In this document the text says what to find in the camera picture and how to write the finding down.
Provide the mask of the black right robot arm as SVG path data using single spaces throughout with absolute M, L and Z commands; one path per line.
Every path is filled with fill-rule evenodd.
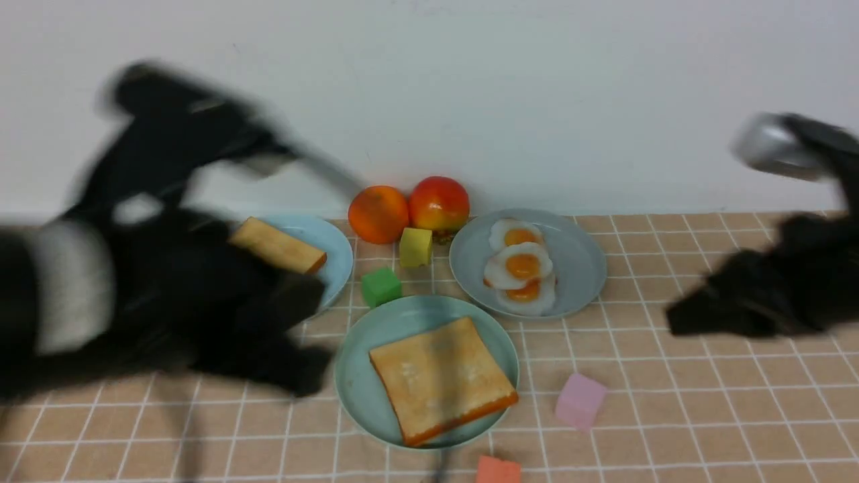
M 845 129 L 796 113 L 760 113 L 733 146 L 749 168 L 801 180 L 834 178 L 846 214 L 785 218 L 776 243 L 739 250 L 666 308 L 673 336 L 805 337 L 857 322 L 858 144 Z

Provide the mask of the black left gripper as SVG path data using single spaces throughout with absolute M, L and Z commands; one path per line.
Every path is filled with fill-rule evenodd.
M 140 303 L 134 371 L 193 372 L 317 394 L 334 357 L 289 330 L 314 315 L 325 284 L 236 243 L 237 227 L 196 210 L 171 210 L 134 227 L 152 278 Z

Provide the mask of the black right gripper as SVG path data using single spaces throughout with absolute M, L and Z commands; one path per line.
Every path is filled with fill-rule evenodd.
M 666 309 L 676 337 L 803 337 L 857 322 L 857 217 L 787 217 L 776 243 L 740 250 Z

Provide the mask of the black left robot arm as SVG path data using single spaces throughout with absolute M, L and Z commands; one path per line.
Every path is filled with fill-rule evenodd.
M 289 330 L 317 312 L 324 282 L 182 205 L 209 163 L 267 177 L 297 153 L 247 100 L 165 64 L 129 65 L 111 104 L 130 120 L 71 206 L 35 230 L 2 229 L 2 403 L 156 371 L 317 394 L 334 351 Z

